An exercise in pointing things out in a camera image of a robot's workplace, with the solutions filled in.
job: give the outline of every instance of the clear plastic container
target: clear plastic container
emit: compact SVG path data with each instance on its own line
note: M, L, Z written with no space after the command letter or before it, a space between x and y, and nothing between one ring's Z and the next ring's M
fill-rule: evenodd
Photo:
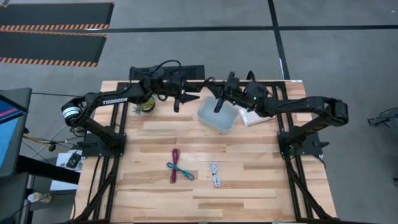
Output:
M199 121L212 127L216 131L226 134L233 127L239 111L230 102L225 101L219 113L214 113L218 100L214 96L207 96L198 110Z

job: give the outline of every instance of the black floor mat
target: black floor mat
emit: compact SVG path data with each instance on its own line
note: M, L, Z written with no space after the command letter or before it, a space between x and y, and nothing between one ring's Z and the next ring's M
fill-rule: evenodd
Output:
M95 67L106 35L7 31L0 40L0 62Z
M0 7L0 30L105 29L113 2L9 4Z
M169 66L164 67L166 72L175 71L178 69L177 66ZM140 72L148 72L149 68L137 68ZM185 73L187 80L204 80L206 79L205 75L205 66L204 65L188 65L181 66L180 72ZM133 76L133 80L140 80L143 78L143 75L135 74ZM166 75L165 80L169 80L169 75Z

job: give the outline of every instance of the computer screen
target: computer screen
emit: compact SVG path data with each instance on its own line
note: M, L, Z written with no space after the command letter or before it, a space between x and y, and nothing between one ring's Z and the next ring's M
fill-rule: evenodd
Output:
M0 95L0 124L26 114L26 109Z

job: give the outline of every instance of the red cable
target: red cable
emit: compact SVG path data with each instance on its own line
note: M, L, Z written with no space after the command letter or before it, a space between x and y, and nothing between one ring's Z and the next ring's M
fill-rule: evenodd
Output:
M180 157L180 150L179 149L173 149L172 152L173 155L173 164L176 166L178 159ZM170 176L170 183L174 184L175 181L177 180L177 171L175 169L172 170L172 175Z

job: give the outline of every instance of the wooden tabletop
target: wooden tabletop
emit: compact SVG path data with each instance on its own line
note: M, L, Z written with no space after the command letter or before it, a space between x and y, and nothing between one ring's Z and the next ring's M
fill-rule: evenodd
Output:
M302 82L285 81L289 99L306 96ZM101 91L115 90L117 81L104 81ZM129 104L127 144L119 165L111 222L271 222L293 221L294 212L284 161L279 154L276 119L246 128L239 117L228 134L220 134L198 121L203 99L180 106L174 113L174 99L156 101L151 113L136 116ZM112 106L96 110L95 120L109 125ZM117 121L120 121L121 107ZM293 114L303 125L310 114ZM169 182L172 149L181 151L178 166L190 171L195 180L181 173ZM97 158L87 158L76 193L76 214L87 203ZM313 156L302 156L309 191L327 213L336 216L323 164ZM210 162L219 163L221 187L214 187ZM100 161L93 194L101 172ZM302 216L302 194L297 189ZM105 203L100 217L104 217Z

